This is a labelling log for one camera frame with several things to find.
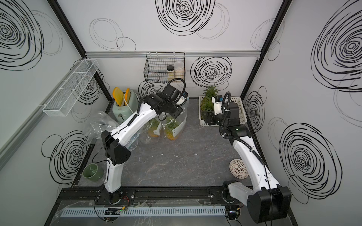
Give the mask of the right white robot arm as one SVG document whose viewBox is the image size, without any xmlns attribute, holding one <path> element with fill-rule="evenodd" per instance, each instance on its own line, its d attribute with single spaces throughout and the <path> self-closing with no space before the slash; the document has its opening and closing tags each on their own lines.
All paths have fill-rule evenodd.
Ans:
<svg viewBox="0 0 362 226">
<path fill-rule="evenodd" d="M 214 112 L 207 113 L 204 120 L 208 125 L 218 125 L 220 135 L 237 151 L 252 182 L 251 188 L 241 182 L 228 183 L 227 195 L 244 204 L 255 223 L 286 218 L 291 192 L 280 185 L 257 152 L 249 129 L 240 123 L 238 104 L 231 101 L 230 92 L 211 100 Z"/>
</svg>

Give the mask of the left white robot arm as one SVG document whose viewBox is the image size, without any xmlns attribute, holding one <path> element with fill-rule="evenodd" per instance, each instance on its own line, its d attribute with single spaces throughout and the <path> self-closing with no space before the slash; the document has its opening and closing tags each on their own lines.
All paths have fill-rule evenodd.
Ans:
<svg viewBox="0 0 362 226">
<path fill-rule="evenodd" d="M 161 92 L 142 97 L 136 111 L 120 126 L 111 132 L 102 132 L 102 147 L 107 158 L 104 187 L 109 194 L 121 188 L 123 165 L 131 156 L 131 151 L 126 147 L 131 138 L 147 122 L 163 113 L 176 119 L 183 112 L 182 105 L 187 102 L 187 99 L 184 99 L 182 103 L 178 103 L 185 89 L 184 79 L 170 80 Z"/>
</svg>

